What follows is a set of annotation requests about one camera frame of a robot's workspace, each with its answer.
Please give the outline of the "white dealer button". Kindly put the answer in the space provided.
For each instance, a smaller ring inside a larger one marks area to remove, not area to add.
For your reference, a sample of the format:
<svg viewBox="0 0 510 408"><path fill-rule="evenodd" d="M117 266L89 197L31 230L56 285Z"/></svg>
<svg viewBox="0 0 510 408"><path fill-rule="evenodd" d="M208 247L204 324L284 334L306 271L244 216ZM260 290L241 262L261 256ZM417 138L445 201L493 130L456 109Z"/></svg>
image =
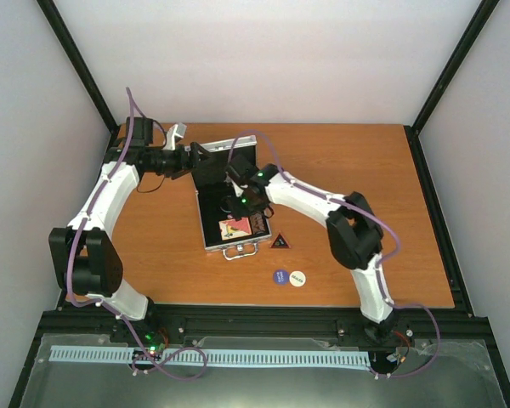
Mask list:
<svg viewBox="0 0 510 408"><path fill-rule="evenodd" d="M306 283L306 275L299 270L292 271L289 274L289 282L292 286L302 287Z"/></svg>

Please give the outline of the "playing card deck box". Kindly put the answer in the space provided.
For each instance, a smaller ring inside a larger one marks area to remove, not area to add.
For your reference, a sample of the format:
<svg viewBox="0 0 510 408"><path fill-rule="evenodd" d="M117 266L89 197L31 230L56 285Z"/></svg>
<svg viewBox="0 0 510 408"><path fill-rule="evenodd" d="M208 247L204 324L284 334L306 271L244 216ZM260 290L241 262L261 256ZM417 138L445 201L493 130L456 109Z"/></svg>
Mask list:
<svg viewBox="0 0 510 408"><path fill-rule="evenodd" d="M252 228L248 218L225 219L218 222L220 236L223 241L243 238L252 234Z"/></svg>

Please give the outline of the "aluminium poker case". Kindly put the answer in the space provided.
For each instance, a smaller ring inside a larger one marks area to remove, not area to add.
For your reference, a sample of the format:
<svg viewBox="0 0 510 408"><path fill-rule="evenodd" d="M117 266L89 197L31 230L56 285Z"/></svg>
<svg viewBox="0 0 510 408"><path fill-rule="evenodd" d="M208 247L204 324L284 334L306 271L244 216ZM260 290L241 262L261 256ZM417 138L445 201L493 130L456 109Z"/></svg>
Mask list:
<svg viewBox="0 0 510 408"><path fill-rule="evenodd" d="M260 212L240 217L235 188L225 168L232 157L242 156L250 164L257 161L257 140L253 135L223 139L201 145L211 154L209 162L191 176L201 223L204 248L207 252L221 252L224 259L233 261L254 256L258 245L271 238L269 220Z"/></svg>

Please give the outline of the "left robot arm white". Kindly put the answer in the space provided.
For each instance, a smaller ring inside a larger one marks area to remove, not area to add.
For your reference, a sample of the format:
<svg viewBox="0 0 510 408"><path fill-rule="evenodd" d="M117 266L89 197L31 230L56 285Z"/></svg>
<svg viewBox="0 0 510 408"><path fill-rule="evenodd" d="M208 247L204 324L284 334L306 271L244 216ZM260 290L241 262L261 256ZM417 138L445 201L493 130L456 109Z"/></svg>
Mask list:
<svg viewBox="0 0 510 408"><path fill-rule="evenodd" d="M141 342L158 336L160 321L149 314L152 301L124 278L122 261L112 235L128 197L143 176L153 173L178 179L198 170L213 155L196 142L180 143L185 125L164 131L164 145L153 144L158 123L142 116L127 119L126 136L105 153L97 182L80 212L62 228L54 228L48 244L56 280L71 303L106 307L118 318L130 320L130 332Z"/></svg>

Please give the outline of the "blue small blind button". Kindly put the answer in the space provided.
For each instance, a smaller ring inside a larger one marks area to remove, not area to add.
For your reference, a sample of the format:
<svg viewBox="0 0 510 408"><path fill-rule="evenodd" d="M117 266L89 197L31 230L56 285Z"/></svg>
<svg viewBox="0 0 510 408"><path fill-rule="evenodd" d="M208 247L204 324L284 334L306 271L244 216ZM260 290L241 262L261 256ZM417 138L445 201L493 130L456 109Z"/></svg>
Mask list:
<svg viewBox="0 0 510 408"><path fill-rule="evenodd" d="M276 285L280 285L280 286L288 285L290 283L290 275L284 269L277 269L273 273L273 282Z"/></svg>

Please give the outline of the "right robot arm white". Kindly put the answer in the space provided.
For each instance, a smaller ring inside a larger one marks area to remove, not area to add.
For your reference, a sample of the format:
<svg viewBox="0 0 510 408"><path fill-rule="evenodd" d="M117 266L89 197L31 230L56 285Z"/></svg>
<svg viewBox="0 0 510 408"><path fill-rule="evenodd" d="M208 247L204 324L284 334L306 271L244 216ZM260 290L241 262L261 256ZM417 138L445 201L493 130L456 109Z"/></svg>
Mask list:
<svg viewBox="0 0 510 408"><path fill-rule="evenodd" d="M230 156L225 174L235 192L229 209L236 219L288 207L326 229L331 254L351 271L365 318L365 335L374 343L390 336L396 322L393 300L383 275L383 228L366 198L336 195L315 188L275 164L258 168L244 156Z"/></svg>

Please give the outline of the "triangular all-in button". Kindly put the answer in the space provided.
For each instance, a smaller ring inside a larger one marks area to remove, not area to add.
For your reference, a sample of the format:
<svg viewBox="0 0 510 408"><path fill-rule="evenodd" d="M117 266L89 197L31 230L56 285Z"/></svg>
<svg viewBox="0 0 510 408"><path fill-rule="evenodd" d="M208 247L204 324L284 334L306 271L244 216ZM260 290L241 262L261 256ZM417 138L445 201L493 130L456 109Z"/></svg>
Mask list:
<svg viewBox="0 0 510 408"><path fill-rule="evenodd" d="M283 232L278 232L275 238L272 240L270 249L291 249L292 245L286 238Z"/></svg>

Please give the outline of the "orange 100 chip stack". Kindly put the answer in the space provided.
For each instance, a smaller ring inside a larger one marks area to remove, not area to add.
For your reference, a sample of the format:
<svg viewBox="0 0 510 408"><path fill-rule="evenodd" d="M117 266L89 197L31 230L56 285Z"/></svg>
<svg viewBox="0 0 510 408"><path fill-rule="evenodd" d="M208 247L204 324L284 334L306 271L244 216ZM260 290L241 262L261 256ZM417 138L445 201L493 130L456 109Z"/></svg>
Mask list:
<svg viewBox="0 0 510 408"><path fill-rule="evenodd" d="M261 213L251 215L249 220L254 235L267 235L267 225Z"/></svg>

